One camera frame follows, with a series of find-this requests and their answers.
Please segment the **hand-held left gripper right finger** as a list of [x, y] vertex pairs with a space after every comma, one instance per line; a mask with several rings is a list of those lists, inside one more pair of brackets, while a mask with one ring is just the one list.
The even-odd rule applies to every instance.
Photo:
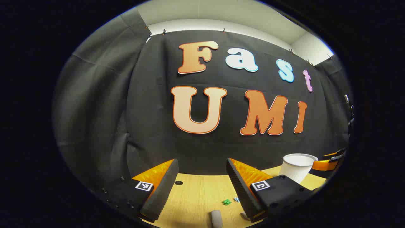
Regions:
[[314, 195], [286, 175], [271, 176], [232, 158], [227, 174], [251, 222], [283, 216]]

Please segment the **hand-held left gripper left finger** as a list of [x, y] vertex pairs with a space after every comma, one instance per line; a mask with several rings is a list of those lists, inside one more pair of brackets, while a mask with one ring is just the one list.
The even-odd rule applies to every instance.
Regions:
[[136, 176], [122, 175], [96, 189], [95, 195], [131, 219], [158, 220], [178, 175], [178, 159]]

